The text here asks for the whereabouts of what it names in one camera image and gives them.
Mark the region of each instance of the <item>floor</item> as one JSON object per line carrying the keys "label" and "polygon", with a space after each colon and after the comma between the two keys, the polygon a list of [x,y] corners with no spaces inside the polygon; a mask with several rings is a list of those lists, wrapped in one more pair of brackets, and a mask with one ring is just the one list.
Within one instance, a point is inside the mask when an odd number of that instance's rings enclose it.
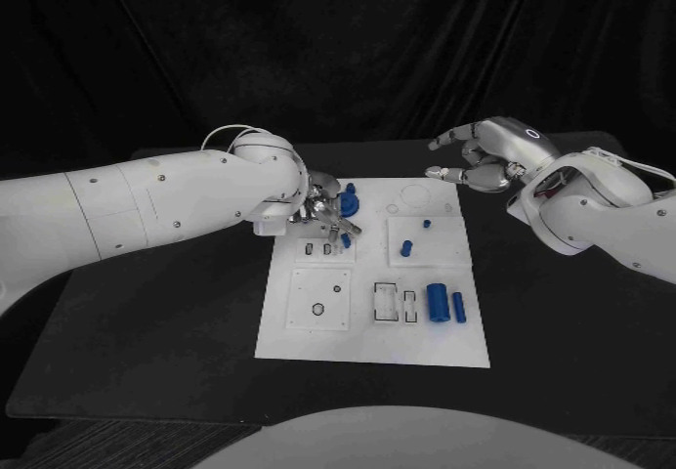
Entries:
{"label": "floor", "polygon": [[[185,469],[259,427],[197,423],[61,421],[0,469]],[[676,467],[676,440],[569,435],[646,469]]]}

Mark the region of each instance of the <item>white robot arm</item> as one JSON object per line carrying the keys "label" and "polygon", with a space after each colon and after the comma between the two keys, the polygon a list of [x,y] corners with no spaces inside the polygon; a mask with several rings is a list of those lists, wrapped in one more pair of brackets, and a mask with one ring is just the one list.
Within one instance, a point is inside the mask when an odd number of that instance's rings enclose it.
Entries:
{"label": "white robot arm", "polygon": [[518,120],[494,117],[445,133],[430,149],[462,140],[471,169],[433,167],[427,176],[501,192],[525,187],[508,211],[566,255],[597,245],[631,269],[676,283],[676,191],[652,193],[623,163],[676,181],[664,170],[599,148],[561,156]]}
{"label": "white robot arm", "polygon": [[0,182],[0,315],[58,274],[243,220],[257,235],[313,219],[360,235],[339,181],[306,169],[292,143],[250,133],[233,147]]}

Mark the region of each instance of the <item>black table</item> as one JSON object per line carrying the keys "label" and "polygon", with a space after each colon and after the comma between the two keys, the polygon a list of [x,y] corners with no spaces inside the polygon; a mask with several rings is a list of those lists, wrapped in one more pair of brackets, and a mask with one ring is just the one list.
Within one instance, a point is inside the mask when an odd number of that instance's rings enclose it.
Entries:
{"label": "black table", "polygon": [[[603,133],[553,141],[623,153]],[[459,149],[432,152],[427,141],[298,150],[338,177],[462,164]],[[74,272],[9,414],[269,425],[423,405],[560,433],[676,436],[676,286],[596,248],[556,253],[508,215],[511,195],[460,188],[491,369],[254,359],[275,239],[243,223]]]}

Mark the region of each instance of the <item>small blue piece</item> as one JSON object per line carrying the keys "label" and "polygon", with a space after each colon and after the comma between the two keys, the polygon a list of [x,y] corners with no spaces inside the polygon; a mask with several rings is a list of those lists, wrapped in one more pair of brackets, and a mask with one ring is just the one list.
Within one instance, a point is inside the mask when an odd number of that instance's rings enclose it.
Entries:
{"label": "small blue piece", "polygon": [[430,320],[433,322],[452,320],[447,285],[445,283],[432,283],[427,285],[427,303],[430,305]]}
{"label": "small blue piece", "polygon": [[468,322],[468,317],[465,315],[465,304],[462,303],[462,293],[459,291],[455,293],[455,308],[456,319],[460,323]]}
{"label": "small blue piece", "polygon": [[352,239],[349,238],[348,233],[344,233],[341,235],[341,239],[342,239],[342,245],[345,246],[345,249],[347,249],[352,244]]}
{"label": "small blue piece", "polygon": [[355,192],[355,185],[349,183],[345,192],[341,193],[341,216],[345,218],[351,217],[360,210],[360,198]]}
{"label": "small blue piece", "polygon": [[411,255],[411,247],[413,247],[413,242],[407,240],[404,242],[404,246],[401,247],[401,255],[404,257],[409,257]]}

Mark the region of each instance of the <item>blue part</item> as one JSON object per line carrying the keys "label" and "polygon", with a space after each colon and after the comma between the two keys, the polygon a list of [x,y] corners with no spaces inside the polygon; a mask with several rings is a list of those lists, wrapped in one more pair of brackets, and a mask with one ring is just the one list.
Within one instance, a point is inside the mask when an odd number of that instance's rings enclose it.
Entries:
{"label": "blue part", "polygon": [[342,239],[342,245],[345,246],[345,249],[347,249],[352,244],[352,239],[349,238],[348,233],[344,233],[341,235],[341,239]]}
{"label": "blue part", "polygon": [[452,320],[447,285],[445,283],[427,285],[427,303],[430,305],[430,320],[433,322]]}
{"label": "blue part", "polygon": [[404,246],[401,247],[401,255],[404,257],[409,257],[411,255],[411,247],[413,247],[413,242],[407,240],[404,242]]}
{"label": "blue part", "polygon": [[455,308],[456,319],[459,322],[468,322],[468,317],[465,315],[465,304],[462,303],[462,293],[459,291],[455,293]]}
{"label": "blue part", "polygon": [[360,210],[360,198],[355,195],[355,185],[348,184],[347,192],[341,193],[341,215],[342,217],[351,217]]}

